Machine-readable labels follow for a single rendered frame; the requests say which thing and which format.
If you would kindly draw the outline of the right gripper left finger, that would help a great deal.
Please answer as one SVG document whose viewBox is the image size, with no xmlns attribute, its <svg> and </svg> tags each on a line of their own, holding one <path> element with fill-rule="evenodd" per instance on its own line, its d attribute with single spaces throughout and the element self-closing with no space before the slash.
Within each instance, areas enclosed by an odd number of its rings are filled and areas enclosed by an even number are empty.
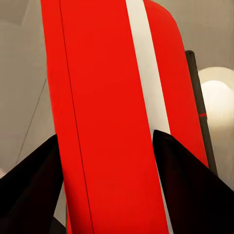
<svg viewBox="0 0 234 234">
<path fill-rule="evenodd" d="M 0 234 L 48 234 L 62 184 L 55 134 L 0 179 Z"/>
</svg>

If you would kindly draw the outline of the radio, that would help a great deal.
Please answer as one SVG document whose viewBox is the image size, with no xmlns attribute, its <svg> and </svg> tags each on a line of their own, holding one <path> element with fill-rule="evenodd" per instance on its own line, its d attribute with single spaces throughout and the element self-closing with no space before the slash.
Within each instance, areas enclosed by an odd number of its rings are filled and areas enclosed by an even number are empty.
<svg viewBox="0 0 234 234">
<path fill-rule="evenodd" d="M 40 1 L 66 234 L 174 234 L 154 130 L 218 177 L 194 52 L 151 0 Z"/>
</svg>

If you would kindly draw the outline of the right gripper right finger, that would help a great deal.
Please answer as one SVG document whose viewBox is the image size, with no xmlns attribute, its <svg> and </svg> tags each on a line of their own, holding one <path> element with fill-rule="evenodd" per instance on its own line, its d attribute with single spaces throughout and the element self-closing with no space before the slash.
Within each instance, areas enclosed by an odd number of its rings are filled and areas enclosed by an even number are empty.
<svg viewBox="0 0 234 234">
<path fill-rule="evenodd" d="M 153 150 L 174 234 L 234 234 L 234 191 L 172 135 Z"/>
</svg>

